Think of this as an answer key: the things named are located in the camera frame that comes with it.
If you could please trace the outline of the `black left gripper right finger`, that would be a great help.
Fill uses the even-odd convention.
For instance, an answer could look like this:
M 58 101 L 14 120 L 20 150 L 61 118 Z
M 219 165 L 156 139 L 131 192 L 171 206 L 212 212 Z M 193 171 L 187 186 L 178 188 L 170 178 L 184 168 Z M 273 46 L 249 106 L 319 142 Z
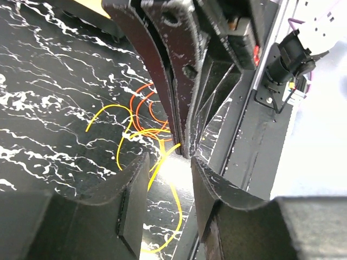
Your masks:
M 207 259 L 346 259 L 346 198 L 265 201 L 191 160 L 197 226 Z

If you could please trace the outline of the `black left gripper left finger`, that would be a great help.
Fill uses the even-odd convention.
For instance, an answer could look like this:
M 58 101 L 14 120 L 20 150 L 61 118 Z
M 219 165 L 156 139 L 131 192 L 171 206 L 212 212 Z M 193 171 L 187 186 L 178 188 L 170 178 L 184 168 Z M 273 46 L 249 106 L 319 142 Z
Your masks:
M 46 190 L 1 194 L 1 259 L 138 259 L 147 153 L 78 199 Z

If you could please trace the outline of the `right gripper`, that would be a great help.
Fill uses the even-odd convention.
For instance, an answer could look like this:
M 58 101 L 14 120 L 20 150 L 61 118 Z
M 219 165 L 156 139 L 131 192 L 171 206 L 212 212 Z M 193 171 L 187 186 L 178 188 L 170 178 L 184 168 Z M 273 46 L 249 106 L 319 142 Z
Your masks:
M 192 157 L 194 108 L 219 108 L 256 70 L 264 49 L 265 1 L 142 1 L 173 73 L 173 101 L 184 157 Z

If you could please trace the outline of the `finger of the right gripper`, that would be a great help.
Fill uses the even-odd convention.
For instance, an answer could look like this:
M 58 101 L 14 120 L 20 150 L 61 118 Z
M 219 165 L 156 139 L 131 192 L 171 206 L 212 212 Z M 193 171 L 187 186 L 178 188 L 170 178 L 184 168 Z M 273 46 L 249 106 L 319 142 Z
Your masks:
M 167 114 L 172 141 L 176 143 L 175 108 L 172 96 L 172 69 L 166 48 L 144 10 L 141 1 L 104 1 L 104 10 L 142 58 Z

